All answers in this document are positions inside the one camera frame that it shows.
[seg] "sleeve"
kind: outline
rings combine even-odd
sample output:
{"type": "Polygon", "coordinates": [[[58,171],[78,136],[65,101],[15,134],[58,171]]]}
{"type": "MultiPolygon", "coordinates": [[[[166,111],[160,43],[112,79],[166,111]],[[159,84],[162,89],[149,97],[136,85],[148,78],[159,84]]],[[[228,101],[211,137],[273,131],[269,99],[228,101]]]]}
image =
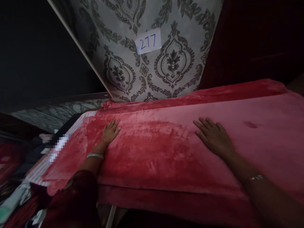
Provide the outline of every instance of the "sleeve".
{"type": "Polygon", "coordinates": [[[99,225],[97,199],[96,177],[87,170],[77,171],[64,189],[54,195],[47,208],[42,227],[99,225]]]}

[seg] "striped sheet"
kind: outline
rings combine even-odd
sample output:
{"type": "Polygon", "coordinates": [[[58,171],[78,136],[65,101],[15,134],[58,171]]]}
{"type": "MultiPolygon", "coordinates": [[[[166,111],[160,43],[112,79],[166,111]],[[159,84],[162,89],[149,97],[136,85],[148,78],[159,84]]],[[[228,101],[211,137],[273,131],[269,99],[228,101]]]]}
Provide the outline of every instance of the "striped sheet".
{"type": "MultiPolygon", "coordinates": [[[[82,124],[83,119],[85,117],[94,116],[97,111],[89,111],[84,114],[82,114],[78,120],[73,124],[73,126],[66,132],[66,134],[73,134],[82,124]]],[[[41,179],[41,176],[44,174],[44,172],[48,169],[50,165],[47,162],[47,158],[45,157],[39,165],[37,165],[27,176],[26,180],[29,182],[32,182],[37,185],[45,186],[47,187],[49,185],[49,181],[43,181],[41,179]]]]}

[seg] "bracelet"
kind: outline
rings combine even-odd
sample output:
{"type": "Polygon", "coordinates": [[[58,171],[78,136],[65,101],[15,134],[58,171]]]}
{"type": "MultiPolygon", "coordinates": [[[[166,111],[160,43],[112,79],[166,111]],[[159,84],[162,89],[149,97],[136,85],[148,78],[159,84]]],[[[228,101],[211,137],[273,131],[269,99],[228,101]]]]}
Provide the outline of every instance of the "bracelet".
{"type": "Polygon", "coordinates": [[[263,179],[262,175],[256,175],[256,176],[250,178],[251,181],[253,181],[253,180],[260,180],[260,179],[263,179]]]}
{"type": "Polygon", "coordinates": [[[100,154],[97,154],[97,153],[88,154],[86,158],[88,158],[88,157],[97,157],[97,158],[100,158],[101,160],[104,159],[103,155],[100,155],[100,154]]]}

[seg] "damask wallpaper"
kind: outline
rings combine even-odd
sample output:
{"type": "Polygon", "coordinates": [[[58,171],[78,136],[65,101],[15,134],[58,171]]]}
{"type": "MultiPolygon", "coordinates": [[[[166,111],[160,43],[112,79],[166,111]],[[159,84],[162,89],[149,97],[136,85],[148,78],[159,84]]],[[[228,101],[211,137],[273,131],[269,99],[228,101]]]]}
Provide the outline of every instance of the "damask wallpaper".
{"type": "Polygon", "coordinates": [[[70,1],[78,39],[121,101],[194,91],[206,64],[221,0],[70,1]],[[137,35],[161,29],[162,48],[138,55],[137,35]]]}

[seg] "handwritten number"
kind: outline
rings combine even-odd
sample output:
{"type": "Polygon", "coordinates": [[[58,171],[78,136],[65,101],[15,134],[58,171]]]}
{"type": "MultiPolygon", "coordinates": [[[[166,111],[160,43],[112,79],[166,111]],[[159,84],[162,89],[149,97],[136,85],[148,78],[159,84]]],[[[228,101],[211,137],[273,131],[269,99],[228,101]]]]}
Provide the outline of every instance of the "handwritten number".
{"type": "Polygon", "coordinates": [[[143,47],[143,40],[141,40],[141,41],[142,41],[142,49],[143,49],[143,48],[145,48],[146,46],[143,47]]]}
{"type": "Polygon", "coordinates": [[[154,46],[155,45],[155,34],[153,34],[151,36],[154,36],[154,44],[153,44],[153,46],[154,46]]]}
{"type": "Polygon", "coordinates": [[[149,37],[147,36],[145,39],[147,39],[148,38],[148,47],[149,47],[149,37]]]}

